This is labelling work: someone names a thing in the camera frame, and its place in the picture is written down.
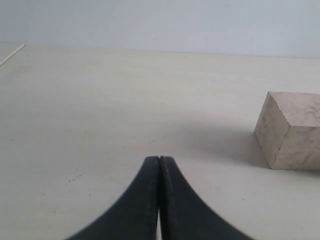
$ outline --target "wall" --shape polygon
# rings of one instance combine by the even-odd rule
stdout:
[[[320,58],[318,0],[2,0],[0,41]]]

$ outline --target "wooden stick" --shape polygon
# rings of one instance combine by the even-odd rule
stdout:
[[[17,52],[19,52],[21,49],[23,49],[26,45],[25,44],[21,44],[20,46],[17,47],[16,50],[14,50],[12,53],[10,53],[8,56],[6,56],[4,59],[2,59],[0,61],[0,67],[6,62],[8,61],[10,58],[12,58]]]

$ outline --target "marble-patterned block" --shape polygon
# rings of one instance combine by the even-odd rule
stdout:
[[[268,92],[254,133],[271,169],[320,170],[320,95]]]

